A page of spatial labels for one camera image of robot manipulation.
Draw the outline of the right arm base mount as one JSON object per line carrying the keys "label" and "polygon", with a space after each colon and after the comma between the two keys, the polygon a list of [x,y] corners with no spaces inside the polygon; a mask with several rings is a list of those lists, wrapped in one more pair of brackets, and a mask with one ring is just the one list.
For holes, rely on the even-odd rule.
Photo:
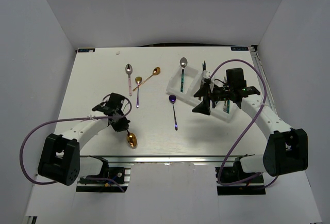
{"label": "right arm base mount", "polygon": [[217,195],[218,196],[243,196],[243,195],[265,195],[266,190],[264,188],[264,179],[262,175],[253,179],[246,180],[254,173],[243,172],[241,163],[241,157],[235,158],[232,165],[225,165],[221,175],[220,181],[224,184],[217,183]]}

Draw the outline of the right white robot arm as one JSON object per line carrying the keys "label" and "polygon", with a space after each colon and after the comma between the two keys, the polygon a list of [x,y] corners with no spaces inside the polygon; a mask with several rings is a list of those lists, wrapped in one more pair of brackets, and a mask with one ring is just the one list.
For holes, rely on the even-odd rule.
{"label": "right white robot arm", "polygon": [[267,144],[262,155],[248,155],[237,160],[233,177],[245,182],[252,173],[268,173],[275,177],[308,167],[308,136],[303,129],[294,129],[285,123],[270,107],[265,106],[260,91],[248,86],[243,69],[226,70],[227,83],[217,86],[209,76],[203,77],[203,84],[194,94],[202,102],[192,111],[210,115],[211,109],[220,101],[230,100],[251,118],[262,131]]}

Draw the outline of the silver fork green patterned handle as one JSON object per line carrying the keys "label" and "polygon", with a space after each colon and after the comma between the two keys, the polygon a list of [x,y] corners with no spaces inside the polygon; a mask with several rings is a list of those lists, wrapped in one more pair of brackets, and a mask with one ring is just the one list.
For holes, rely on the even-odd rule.
{"label": "silver fork green patterned handle", "polygon": [[226,113],[229,114],[229,112],[230,112],[230,100],[227,100],[226,101]]}

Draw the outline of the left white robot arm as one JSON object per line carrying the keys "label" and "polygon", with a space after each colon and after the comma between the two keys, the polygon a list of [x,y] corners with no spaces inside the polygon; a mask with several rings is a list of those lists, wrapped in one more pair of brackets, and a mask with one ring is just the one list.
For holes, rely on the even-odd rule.
{"label": "left white robot arm", "polygon": [[90,115],[73,118],[78,123],[61,134],[49,134],[43,146],[38,165],[38,174],[66,186],[72,185],[80,171],[81,149],[100,131],[111,126],[115,132],[129,129],[129,112],[123,112],[124,102],[131,105],[128,98],[111,93],[91,109]]}

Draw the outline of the silver knife green patterned handle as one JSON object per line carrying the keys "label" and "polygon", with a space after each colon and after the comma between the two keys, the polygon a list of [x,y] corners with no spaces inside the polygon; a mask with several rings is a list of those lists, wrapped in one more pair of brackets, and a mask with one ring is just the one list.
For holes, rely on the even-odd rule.
{"label": "silver knife green patterned handle", "polygon": [[204,74],[204,72],[206,72],[206,61],[202,63],[202,74]]}

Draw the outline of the silver spoon pink handle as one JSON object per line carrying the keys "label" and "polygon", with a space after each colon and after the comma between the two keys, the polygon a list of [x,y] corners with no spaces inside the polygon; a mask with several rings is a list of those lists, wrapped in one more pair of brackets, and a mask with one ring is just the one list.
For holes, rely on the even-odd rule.
{"label": "silver spoon pink handle", "polygon": [[127,64],[125,66],[125,72],[128,76],[128,91],[129,91],[129,96],[132,96],[132,88],[131,88],[131,74],[133,72],[133,68],[131,66],[131,64]]}

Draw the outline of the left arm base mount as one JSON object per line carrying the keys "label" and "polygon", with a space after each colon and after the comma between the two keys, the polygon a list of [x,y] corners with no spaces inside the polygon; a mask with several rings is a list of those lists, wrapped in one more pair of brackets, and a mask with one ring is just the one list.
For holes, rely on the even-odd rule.
{"label": "left arm base mount", "polygon": [[128,188],[129,180],[129,165],[112,162],[106,157],[81,157],[76,191],[78,193],[124,193]]}

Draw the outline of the silver spoon green patterned handle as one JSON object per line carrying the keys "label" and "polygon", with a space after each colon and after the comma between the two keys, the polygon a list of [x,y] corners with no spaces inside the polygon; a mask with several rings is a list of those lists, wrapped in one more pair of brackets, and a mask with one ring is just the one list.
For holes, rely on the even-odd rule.
{"label": "silver spoon green patterned handle", "polygon": [[182,57],[179,61],[181,66],[181,82],[180,82],[180,91],[184,92],[184,75],[185,75],[185,67],[188,64],[186,57]]}

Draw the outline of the ornate gold spoon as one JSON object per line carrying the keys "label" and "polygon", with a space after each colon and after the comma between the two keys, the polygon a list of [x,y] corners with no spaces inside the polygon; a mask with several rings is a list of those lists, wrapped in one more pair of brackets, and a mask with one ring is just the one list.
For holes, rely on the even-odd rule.
{"label": "ornate gold spoon", "polygon": [[127,136],[126,136],[127,143],[132,149],[135,149],[137,147],[137,138],[134,133],[131,133],[129,130],[127,130]]}

